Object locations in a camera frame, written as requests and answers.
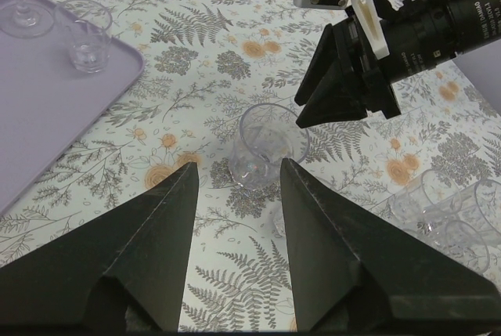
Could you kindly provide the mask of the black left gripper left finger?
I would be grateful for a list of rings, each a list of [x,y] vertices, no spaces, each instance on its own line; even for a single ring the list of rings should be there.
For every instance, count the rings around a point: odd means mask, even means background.
[[[176,331],[198,197],[188,163],[1,269],[1,329],[124,331],[134,309]]]

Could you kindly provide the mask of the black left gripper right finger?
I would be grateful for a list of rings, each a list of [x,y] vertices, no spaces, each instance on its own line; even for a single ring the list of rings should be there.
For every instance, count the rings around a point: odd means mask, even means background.
[[[497,332],[495,284],[324,186],[280,169],[300,332]]]

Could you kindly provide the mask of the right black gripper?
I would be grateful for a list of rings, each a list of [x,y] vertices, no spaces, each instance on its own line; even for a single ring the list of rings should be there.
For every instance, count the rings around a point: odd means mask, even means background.
[[[334,25],[327,24],[294,97],[303,109],[296,123],[309,128],[330,122],[358,121],[367,112],[387,118],[401,114],[393,84],[431,70],[455,56],[451,21],[444,12],[425,10],[384,23],[389,55],[376,58],[361,22],[354,13],[341,22],[350,59],[359,79],[344,71],[337,58]]]

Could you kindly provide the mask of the clear champagne flute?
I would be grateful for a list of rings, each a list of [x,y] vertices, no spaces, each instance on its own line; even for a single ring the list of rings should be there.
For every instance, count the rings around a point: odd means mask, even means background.
[[[53,24],[48,9],[27,0],[14,0],[13,4],[1,10],[1,29],[14,38],[41,37],[52,30]]]

